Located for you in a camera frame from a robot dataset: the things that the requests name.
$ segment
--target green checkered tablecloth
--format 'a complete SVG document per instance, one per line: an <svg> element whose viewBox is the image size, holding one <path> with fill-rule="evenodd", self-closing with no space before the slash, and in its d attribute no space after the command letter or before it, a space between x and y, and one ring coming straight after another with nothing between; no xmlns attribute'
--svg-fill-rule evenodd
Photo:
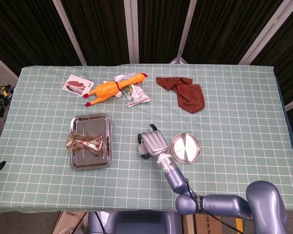
<svg viewBox="0 0 293 234"><path fill-rule="evenodd" d="M110 98L85 107L85 99L62 89L74 74L95 82L114 75L147 73L151 101L127 107ZM205 109L189 114L156 77L189 77L202 86ZM74 171L65 148L74 116L106 113L112 125L109 168ZM57 210L174 210L176 194L155 160L140 159L137 134L154 123L167 142L191 133L201 143L199 159L178 163L201 195L236 194L267 180L293 209L293 149L272 67L139 64L116 67L23 68L0 139L0 212Z"/></svg>

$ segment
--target brown cloth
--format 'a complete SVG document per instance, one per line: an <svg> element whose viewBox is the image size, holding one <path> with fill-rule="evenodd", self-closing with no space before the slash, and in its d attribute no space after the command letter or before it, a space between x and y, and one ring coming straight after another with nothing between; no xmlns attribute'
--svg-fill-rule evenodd
<svg viewBox="0 0 293 234"><path fill-rule="evenodd" d="M177 93L178 105L185 111L196 113L205 107L201 86L192 84L192 79L185 77L157 77L158 85Z"/></svg>

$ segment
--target rubber chicken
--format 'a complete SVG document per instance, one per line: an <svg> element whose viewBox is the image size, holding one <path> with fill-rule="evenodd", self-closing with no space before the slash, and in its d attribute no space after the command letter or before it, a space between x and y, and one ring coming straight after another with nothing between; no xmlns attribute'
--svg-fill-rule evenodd
<svg viewBox="0 0 293 234"><path fill-rule="evenodd" d="M145 77L147 77L147 74L145 73L140 73L136 74L134 77L119 81L119 82L106 82L105 84L99 84L94 90L90 91L89 93L83 95L84 98L89 97L92 94L97 95L97 99L95 99L92 102L87 102L85 106L91 106L94 105L98 102L105 101L106 99L110 98L111 96L114 96L120 91L122 88L135 84L135 83L140 83L145 80Z"/></svg>

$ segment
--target gray carpet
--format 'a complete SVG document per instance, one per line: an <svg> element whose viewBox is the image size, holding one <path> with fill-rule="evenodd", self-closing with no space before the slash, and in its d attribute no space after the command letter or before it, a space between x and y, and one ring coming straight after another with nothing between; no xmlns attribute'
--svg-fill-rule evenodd
<svg viewBox="0 0 293 234"><path fill-rule="evenodd" d="M10 84L15 86L17 81L0 66L0 85ZM7 115L0 119L0 134ZM287 225L288 234L293 234L293 211L289 212L290 222ZM0 234L52 234L59 212L25 214L18 212L6 212L0 214ZM234 218L223 218L224 221L235 226ZM236 232L223 226L224 234L236 234ZM253 233L253 223L246 222L245 233Z"/></svg>

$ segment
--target stainless steel bowl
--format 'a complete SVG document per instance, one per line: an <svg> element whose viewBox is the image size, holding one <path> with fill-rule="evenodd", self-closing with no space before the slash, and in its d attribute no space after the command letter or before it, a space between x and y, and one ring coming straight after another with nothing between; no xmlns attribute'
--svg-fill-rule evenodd
<svg viewBox="0 0 293 234"><path fill-rule="evenodd" d="M172 139L170 151L177 161L191 163L199 158L201 145L195 136L189 133L180 133Z"/></svg>

